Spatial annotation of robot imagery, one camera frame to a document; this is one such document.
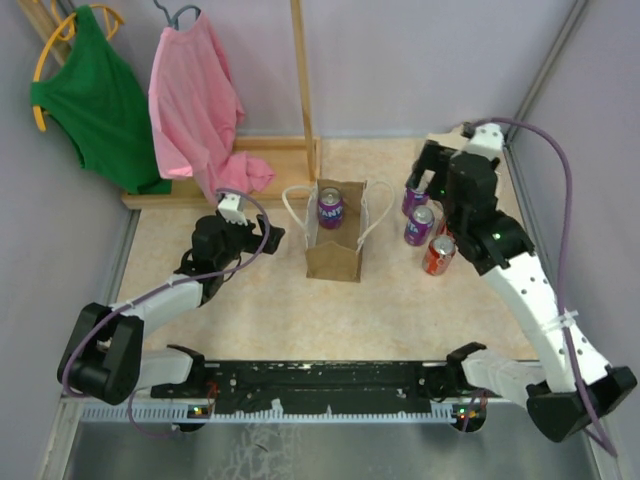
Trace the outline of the purple soda can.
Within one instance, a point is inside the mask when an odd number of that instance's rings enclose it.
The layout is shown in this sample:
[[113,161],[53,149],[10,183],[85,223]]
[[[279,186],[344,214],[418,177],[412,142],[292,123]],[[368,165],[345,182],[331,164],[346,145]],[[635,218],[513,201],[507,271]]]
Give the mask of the purple soda can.
[[424,189],[406,187],[401,207],[402,213],[409,217],[416,207],[426,205],[428,200],[429,196]]
[[325,229],[337,229],[344,217],[344,202],[341,192],[334,187],[327,187],[319,192],[317,202],[319,225]]
[[435,222],[435,215],[426,205],[416,206],[409,214],[404,239],[411,246],[423,245]]

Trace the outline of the red cola can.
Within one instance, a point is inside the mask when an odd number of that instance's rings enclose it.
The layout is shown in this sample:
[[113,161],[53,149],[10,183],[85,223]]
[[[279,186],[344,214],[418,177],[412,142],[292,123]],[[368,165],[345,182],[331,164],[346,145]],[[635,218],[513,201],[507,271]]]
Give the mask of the red cola can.
[[435,234],[437,236],[448,235],[447,219],[445,216],[441,217],[440,222],[436,228]]

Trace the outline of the red soda can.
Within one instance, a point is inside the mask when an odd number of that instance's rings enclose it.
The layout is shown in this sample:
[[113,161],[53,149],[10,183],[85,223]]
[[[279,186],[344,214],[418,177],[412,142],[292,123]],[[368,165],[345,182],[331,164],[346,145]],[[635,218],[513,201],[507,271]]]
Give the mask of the red soda can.
[[438,235],[429,243],[423,260],[424,271],[432,276],[439,276],[448,269],[454,255],[456,245],[448,235]]

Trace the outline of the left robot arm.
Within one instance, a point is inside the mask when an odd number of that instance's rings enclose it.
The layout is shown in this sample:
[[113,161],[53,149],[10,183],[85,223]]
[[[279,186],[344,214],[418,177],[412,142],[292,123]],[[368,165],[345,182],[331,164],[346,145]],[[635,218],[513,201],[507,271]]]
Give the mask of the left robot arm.
[[189,397],[201,394],[208,373],[194,364],[194,354],[177,347],[144,353],[145,338],[208,303],[226,277],[261,254],[274,254],[284,235],[284,228],[270,225],[262,214],[243,224],[229,223],[219,213],[200,218],[190,250],[163,284],[134,300],[90,303],[81,310],[58,366],[58,381],[69,394],[110,405],[164,384]]

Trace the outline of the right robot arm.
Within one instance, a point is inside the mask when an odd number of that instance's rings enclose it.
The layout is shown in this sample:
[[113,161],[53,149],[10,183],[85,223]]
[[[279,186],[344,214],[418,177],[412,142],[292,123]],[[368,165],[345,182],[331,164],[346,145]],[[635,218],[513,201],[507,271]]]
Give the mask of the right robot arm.
[[522,225],[497,207],[496,154],[456,151],[428,140],[407,181],[426,173],[430,199],[444,210],[445,241],[499,294],[538,356],[536,366],[472,342],[447,357],[448,387],[461,396],[495,393],[527,410],[538,430],[561,442],[610,414],[637,387],[586,339],[575,313],[560,309]]

